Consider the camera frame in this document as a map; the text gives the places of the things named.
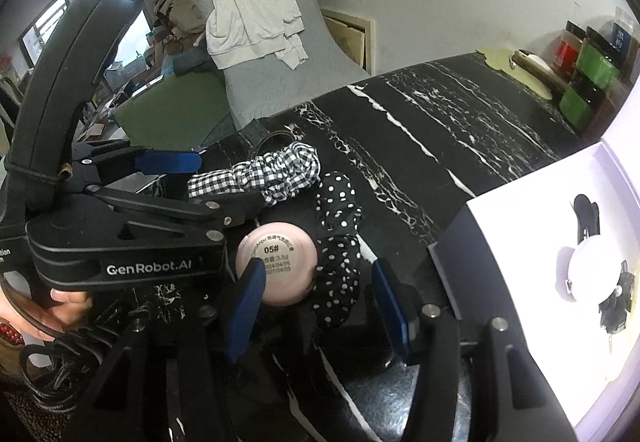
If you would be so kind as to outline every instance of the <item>human hand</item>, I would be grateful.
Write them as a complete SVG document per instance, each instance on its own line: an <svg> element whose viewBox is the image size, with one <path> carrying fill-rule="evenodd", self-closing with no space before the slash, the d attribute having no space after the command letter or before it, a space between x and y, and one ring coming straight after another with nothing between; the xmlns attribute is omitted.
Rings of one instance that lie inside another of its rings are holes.
<svg viewBox="0 0 640 442"><path fill-rule="evenodd" d="M86 292L62 292L52 289L50 292L53 301L60 303L49 309L43 309L28 297L23 296L19 292L7 289L11 292L13 301L31 317L39 321L44 326L64 332L75 326L82 317L94 304L92 297ZM47 334L40 332L33 327L28 321L23 319L17 311L7 301L4 292L0 289L0 317L11 324L14 329L21 334L29 334L36 339L44 341L52 341L53 339Z"/></svg>

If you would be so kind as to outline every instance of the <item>green mat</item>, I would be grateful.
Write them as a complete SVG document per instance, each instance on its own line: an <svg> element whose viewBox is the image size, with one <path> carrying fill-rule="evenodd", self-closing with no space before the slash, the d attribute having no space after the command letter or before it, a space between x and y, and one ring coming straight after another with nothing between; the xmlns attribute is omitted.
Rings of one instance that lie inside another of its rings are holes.
<svg viewBox="0 0 640 442"><path fill-rule="evenodd" d="M211 72L165 75L114 111L131 145L174 151L202 145L229 114L224 80Z"/></svg>

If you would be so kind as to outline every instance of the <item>black jar lid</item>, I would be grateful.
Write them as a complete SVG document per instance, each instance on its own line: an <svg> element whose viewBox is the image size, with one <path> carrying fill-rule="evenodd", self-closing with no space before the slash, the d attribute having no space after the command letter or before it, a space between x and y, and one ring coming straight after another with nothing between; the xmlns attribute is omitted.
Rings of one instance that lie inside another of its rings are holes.
<svg viewBox="0 0 640 442"><path fill-rule="evenodd" d="M580 41L582 41L587 36L586 32L582 30L582 28L578 27L578 25L572 23L571 21L566 22L565 29L567 32L570 32L574 36L576 36Z"/></svg>
<svg viewBox="0 0 640 442"><path fill-rule="evenodd" d="M591 27L587 27L587 37L591 41L594 48L599 51L605 59L611 62L616 68L620 69L620 66L625 62L625 57L617 51L609 41L596 32Z"/></svg>
<svg viewBox="0 0 640 442"><path fill-rule="evenodd" d="M607 97L603 89L596 86L589 77L577 68L571 78L571 87L593 109L597 109Z"/></svg>

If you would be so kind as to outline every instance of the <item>open box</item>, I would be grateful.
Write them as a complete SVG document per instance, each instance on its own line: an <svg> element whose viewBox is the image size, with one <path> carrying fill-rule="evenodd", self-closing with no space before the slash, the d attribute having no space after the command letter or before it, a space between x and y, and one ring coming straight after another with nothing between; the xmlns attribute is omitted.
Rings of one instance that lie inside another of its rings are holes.
<svg viewBox="0 0 640 442"><path fill-rule="evenodd" d="M640 85L597 144L467 202L431 253L461 319L503 316L523 335L581 441L604 440L640 383ZM574 198L636 274L627 327L609 336L564 281L577 246Z"/></svg>

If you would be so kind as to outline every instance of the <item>round label sticker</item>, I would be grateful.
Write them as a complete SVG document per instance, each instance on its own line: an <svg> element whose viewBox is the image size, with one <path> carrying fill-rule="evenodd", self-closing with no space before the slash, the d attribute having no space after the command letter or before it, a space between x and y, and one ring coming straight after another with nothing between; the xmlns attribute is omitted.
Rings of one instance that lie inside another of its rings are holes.
<svg viewBox="0 0 640 442"><path fill-rule="evenodd" d="M267 269L267 282L277 283L290 275L297 266L298 252L292 241L283 234L268 234L260 238L251 257L259 257Z"/></svg>

